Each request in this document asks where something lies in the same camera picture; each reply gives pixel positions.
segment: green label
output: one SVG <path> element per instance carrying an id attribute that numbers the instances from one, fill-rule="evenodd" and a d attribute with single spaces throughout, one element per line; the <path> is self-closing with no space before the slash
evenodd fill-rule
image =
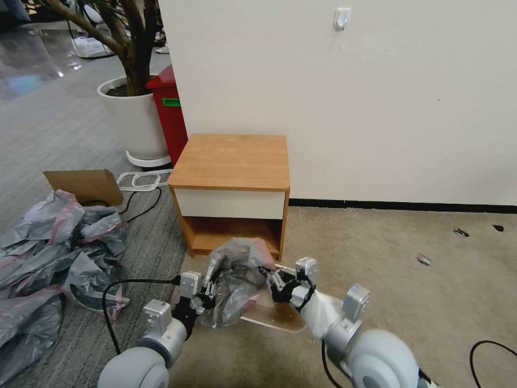
<path id="1" fill-rule="evenodd" d="M 180 107 L 181 104 L 179 103 L 179 99 L 171 99 L 171 98 L 162 98 L 162 104 L 163 106 L 170 106 L 170 107 Z"/>

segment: potted plant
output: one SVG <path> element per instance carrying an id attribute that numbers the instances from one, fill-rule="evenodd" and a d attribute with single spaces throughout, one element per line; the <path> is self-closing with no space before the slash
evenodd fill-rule
<path id="1" fill-rule="evenodd" d="M 152 94 L 149 62 L 155 34 L 156 0 L 47 0 L 66 19 L 109 47 L 119 58 L 125 77 L 111 79 L 97 88 L 126 149 L 129 161 L 142 167 L 168 163 L 165 138 Z M 87 11 L 96 11 L 109 29 L 103 32 L 90 21 Z"/>

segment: nightstand top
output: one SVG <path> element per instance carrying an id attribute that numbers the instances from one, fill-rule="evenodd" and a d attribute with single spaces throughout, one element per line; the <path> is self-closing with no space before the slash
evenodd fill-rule
<path id="1" fill-rule="evenodd" d="M 168 183 L 174 188 L 285 191 L 287 140 L 277 135 L 193 134 Z"/>

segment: white wall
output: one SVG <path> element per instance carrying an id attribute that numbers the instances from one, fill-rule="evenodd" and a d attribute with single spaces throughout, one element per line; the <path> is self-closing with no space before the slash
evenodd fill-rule
<path id="1" fill-rule="evenodd" d="M 517 204 L 515 1 L 160 7 L 187 131 L 287 134 L 291 198 Z"/>

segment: white plant pot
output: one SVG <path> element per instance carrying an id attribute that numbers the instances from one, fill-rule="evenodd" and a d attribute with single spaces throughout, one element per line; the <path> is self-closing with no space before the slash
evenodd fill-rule
<path id="1" fill-rule="evenodd" d="M 156 167 L 171 161 L 152 94 L 113 97 L 110 89 L 125 85 L 125 77 L 104 82 L 97 88 L 111 116 L 113 127 L 132 164 Z"/>

